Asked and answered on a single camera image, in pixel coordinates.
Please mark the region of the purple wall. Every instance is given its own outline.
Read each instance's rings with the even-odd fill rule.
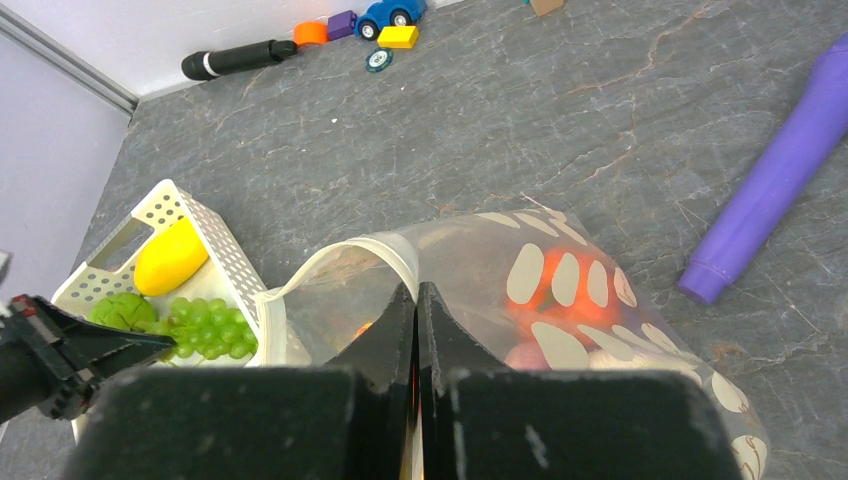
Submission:
[[[129,118],[0,35],[0,301],[67,278]]]

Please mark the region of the yellow mango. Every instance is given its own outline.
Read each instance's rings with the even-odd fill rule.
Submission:
[[[148,297],[165,295],[191,278],[209,258],[188,217],[177,220],[141,250],[135,288]]]

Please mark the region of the toy car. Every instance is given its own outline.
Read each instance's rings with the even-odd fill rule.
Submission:
[[[426,0],[383,0],[368,7],[365,15],[356,20],[354,33],[365,40],[376,40],[380,30],[389,25],[405,27],[415,24],[425,10]]]

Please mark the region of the green vegetable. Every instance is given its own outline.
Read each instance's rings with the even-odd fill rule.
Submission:
[[[122,330],[140,330],[136,324],[156,321],[156,309],[135,293],[123,292],[97,302],[88,314],[88,321]]]
[[[156,322],[153,326],[147,330],[147,333],[152,333],[153,335],[169,335],[171,334],[171,327],[168,325],[168,322]]]

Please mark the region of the purple block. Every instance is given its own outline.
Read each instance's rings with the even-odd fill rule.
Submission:
[[[333,15],[327,20],[327,38],[332,42],[348,35],[353,35],[356,25],[356,14],[351,10]]]

